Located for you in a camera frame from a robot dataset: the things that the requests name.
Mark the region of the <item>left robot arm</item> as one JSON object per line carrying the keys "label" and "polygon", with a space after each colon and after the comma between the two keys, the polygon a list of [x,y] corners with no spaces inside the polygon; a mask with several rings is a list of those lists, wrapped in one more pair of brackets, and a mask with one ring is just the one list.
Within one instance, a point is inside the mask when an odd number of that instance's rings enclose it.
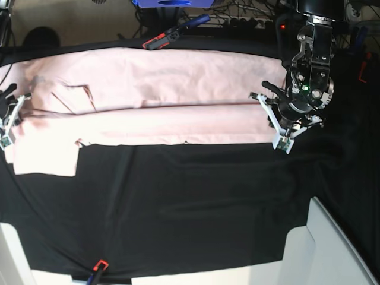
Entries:
{"label": "left robot arm", "polygon": [[321,112],[334,94],[334,81],[330,77],[330,63],[337,49],[333,24],[344,20],[344,2],[297,1],[296,11],[307,22],[297,34],[300,50],[286,68],[286,87],[263,81],[262,86],[275,96],[250,94],[259,101],[270,127],[275,129],[273,148],[286,153],[292,150],[297,136],[324,125]]}

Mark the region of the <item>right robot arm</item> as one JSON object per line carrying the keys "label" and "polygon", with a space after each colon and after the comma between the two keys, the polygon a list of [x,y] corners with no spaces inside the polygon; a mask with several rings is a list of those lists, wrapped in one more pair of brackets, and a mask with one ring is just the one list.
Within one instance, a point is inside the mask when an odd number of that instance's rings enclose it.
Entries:
{"label": "right robot arm", "polygon": [[[1,64],[4,63],[7,52],[16,51],[15,36],[12,31],[11,11],[14,1],[1,1]],[[17,84],[11,83],[6,89],[1,89],[1,150],[15,144],[13,128],[22,122],[20,110],[25,101],[32,95],[27,93],[14,96]]]}

